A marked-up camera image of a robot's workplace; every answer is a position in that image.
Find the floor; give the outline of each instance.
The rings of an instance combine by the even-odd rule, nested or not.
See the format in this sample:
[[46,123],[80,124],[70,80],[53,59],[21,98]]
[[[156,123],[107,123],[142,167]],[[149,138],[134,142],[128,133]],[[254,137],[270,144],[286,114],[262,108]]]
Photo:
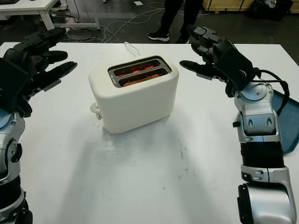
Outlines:
[[[78,17],[75,0],[67,0],[71,15]],[[78,6],[81,22],[93,22],[93,16],[100,20],[102,26],[107,27],[112,22],[128,21],[138,14],[152,10],[151,12],[142,14],[132,20],[139,24],[126,24],[117,33],[118,42],[128,41],[130,43],[154,43],[147,38],[149,32],[157,30],[160,24],[160,19],[163,10],[161,3],[151,3],[150,0],[142,0],[144,5],[136,6],[133,0],[107,0],[103,3],[101,0],[81,0],[76,1]],[[183,11],[175,18],[170,30],[171,40],[169,43],[175,43],[179,38],[180,26],[183,23]],[[201,11],[196,21],[199,26],[206,26],[214,29],[219,35],[230,39],[234,43],[270,43],[281,44],[294,61],[299,65],[299,16],[287,15],[281,22],[264,20],[254,20],[242,13],[220,13],[206,14]],[[68,18],[53,18],[53,21],[68,20]],[[109,25],[111,32],[116,32],[123,22],[117,22]],[[37,15],[18,17],[12,25],[0,27],[0,44],[3,42],[18,42],[26,35],[40,29],[45,29],[43,23]],[[72,41],[77,42],[78,39],[83,39],[93,35],[95,38],[103,38],[103,28],[97,31],[95,28],[89,30],[80,30],[69,32]],[[117,41],[110,33],[106,31],[106,39],[108,42]],[[89,42],[99,42],[96,39],[87,39]]]

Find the robot forearm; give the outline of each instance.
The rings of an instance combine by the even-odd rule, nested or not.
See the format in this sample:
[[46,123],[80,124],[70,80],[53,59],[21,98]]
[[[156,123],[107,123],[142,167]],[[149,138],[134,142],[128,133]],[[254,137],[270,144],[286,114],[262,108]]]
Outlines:
[[284,165],[278,116],[271,106],[273,89],[249,83],[235,93],[243,164],[238,206],[243,224],[295,224],[296,208],[289,169]]

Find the wooden crate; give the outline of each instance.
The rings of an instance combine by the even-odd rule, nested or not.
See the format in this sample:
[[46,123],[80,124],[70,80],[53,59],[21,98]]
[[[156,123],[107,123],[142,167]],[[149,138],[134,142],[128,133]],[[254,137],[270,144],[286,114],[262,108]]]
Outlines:
[[299,13],[299,0],[293,0],[294,4],[291,7],[291,13]]
[[242,7],[240,8],[240,11],[247,11],[253,2],[254,0],[244,0]]
[[239,11],[243,0],[203,0],[206,11]]

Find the sneaker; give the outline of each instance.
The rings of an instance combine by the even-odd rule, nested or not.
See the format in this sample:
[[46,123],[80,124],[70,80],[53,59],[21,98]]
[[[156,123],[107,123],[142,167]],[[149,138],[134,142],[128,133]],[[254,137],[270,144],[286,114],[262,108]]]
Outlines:
[[170,40],[169,33],[159,29],[157,32],[150,33],[148,38],[154,41],[163,41],[167,42]]
[[189,43],[189,37],[180,36],[176,43]]
[[61,4],[58,7],[53,7],[52,11],[57,12],[57,11],[63,11],[67,9],[67,5],[66,4]]

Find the white table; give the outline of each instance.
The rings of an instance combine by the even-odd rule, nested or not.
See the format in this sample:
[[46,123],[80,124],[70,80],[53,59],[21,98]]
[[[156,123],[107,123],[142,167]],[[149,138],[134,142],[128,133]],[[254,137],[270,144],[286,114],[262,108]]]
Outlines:
[[0,5],[0,15],[35,15],[39,14],[47,28],[54,27],[96,27],[100,28],[99,20],[94,14],[95,23],[57,23],[53,24],[49,16],[49,10],[57,0],[19,0],[15,4]]
[[[0,56],[11,43],[0,47]],[[89,106],[89,71],[132,58],[123,44],[61,43],[78,67],[32,98],[20,142],[22,187],[36,224],[238,224],[241,154],[237,109],[224,83],[198,78],[180,60],[202,60],[190,45],[135,44],[161,52],[180,78],[170,117],[108,133]],[[237,44],[256,67],[288,81],[299,100],[299,67],[280,45]],[[285,157],[299,211],[299,148]]]

